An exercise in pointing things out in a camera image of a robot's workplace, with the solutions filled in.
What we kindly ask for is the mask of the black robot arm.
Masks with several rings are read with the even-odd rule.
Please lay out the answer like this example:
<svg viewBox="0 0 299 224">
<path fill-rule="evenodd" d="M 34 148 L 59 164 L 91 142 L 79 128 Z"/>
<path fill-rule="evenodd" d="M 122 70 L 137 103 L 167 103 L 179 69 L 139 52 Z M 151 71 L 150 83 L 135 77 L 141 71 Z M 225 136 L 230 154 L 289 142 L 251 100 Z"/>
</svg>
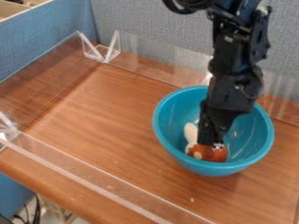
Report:
<svg viewBox="0 0 299 224">
<path fill-rule="evenodd" d="M 223 142 L 238 118 L 251 112 L 265 88 L 258 62 L 268 58 L 273 7 L 266 0 L 163 0 L 177 14 L 206 11 L 213 21 L 214 55 L 207 98 L 201 103 L 198 143 Z"/>
</svg>

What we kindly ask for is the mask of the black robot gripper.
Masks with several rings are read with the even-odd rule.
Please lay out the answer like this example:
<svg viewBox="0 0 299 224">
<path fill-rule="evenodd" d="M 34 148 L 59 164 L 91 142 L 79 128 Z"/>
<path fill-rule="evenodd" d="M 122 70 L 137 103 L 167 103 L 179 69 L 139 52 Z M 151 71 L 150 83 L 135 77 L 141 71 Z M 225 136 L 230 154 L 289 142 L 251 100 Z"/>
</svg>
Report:
<svg viewBox="0 0 299 224">
<path fill-rule="evenodd" d="M 234 120 L 251 112 L 264 93 L 264 72 L 253 66 L 238 76 L 214 76 L 207 98 L 201 103 L 198 143 L 222 144 Z"/>
</svg>

